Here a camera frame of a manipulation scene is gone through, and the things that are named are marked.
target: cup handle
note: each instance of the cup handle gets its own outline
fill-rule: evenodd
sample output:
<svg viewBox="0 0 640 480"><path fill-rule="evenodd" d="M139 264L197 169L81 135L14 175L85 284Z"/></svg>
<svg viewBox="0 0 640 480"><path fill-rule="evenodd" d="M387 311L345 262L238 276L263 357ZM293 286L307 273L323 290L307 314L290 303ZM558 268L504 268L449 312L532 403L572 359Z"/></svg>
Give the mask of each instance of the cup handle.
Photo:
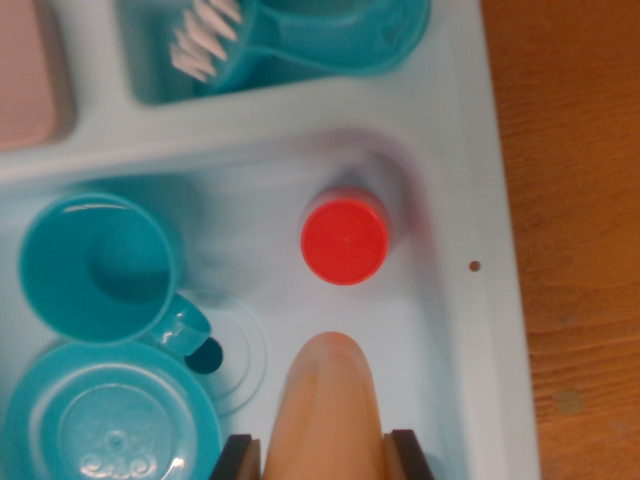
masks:
<svg viewBox="0 0 640 480"><path fill-rule="evenodd" d="M198 307L176 294L150 334L157 343L184 357L195 352L209 338L211 326Z"/></svg>

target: teal toy cup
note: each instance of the teal toy cup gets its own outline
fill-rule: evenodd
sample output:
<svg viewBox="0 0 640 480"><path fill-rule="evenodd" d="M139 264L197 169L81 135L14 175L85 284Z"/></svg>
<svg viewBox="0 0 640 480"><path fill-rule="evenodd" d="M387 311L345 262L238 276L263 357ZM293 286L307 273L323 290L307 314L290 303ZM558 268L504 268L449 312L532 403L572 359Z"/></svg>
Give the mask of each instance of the teal toy cup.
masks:
<svg viewBox="0 0 640 480"><path fill-rule="evenodd" d="M181 356L211 333L177 289L184 271L177 233L116 195L64 198L33 222L22 246L26 297L51 328L88 344L151 336Z"/></svg>

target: white bristles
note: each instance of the white bristles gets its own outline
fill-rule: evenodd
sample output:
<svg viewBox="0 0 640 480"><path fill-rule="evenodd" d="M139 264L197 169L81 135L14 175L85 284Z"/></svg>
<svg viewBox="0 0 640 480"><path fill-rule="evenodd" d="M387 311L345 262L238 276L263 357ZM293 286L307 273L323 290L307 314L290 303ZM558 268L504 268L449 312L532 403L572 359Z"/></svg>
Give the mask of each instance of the white bristles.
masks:
<svg viewBox="0 0 640 480"><path fill-rule="evenodd" d="M184 12L184 23L187 27L187 34L191 39L203 48L206 48L220 60L227 59L227 52L212 32L202 25L193 12Z"/></svg>
<svg viewBox="0 0 640 480"><path fill-rule="evenodd" d="M236 23L242 23L240 6L235 0L209 0L209 3Z"/></svg>
<svg viewBox="0 0 640 480"><path fill-rule="evenodd" d="M222 18L220 14L213 9L213 7L204 3L203 0L194 0L193 5L198 16L205 24L211 27L214 32L218 32L229 40L236 41L238 39L238 34L236 34L233 28L224 21L224 18Z"/></svg>
<svg viewBox="0 0 640 480"><path fill-rule="evenodd" d="M181 51L180 47L175 43L171 46L171 64L178 70L191 75L192 77L205 82L207 80L206 73L209 75L215 75L215 69L213 65L203 63L201 59L192 57L188 53Z"/></svg>
<svg viewBox="0 0 640 480"><path fill-rule="evenodd" d="M242 15L236 0L194 0L194 10L185 10L185 31L176 30L176 43L170 45L171 64L178 70L201 82L207 76L216 76L212 55L221 61L228 59L224 46L218 39L223 37L237 41L238 34L229 20L240 24Z"/></svg>

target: wooden surface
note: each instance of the wooden surface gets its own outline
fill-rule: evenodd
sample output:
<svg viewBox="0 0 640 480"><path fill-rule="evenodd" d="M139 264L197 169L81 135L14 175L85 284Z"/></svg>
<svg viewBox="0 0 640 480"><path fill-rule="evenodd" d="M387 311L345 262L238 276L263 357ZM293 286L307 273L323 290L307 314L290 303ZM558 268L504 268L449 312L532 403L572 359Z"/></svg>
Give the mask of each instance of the wooden surface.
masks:
<svg viewBox="0 0 640 480"><path fill-rule="evenodd" d="M545 480L640 479L640 2L486 0Z"/></svg>

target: teal toy plate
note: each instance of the teal toy plate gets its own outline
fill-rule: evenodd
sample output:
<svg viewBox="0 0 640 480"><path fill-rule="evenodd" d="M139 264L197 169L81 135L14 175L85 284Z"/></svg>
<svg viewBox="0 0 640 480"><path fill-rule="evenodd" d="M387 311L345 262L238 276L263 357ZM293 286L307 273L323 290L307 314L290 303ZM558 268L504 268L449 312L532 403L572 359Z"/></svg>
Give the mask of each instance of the teal toy plate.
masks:
<svg viewBox="0 0 640 480"><path fill-rule="evenodd" d="M70 344L23 377L2 444L12 480L206 480L222 439L209 398L171 357Z"/></svg>

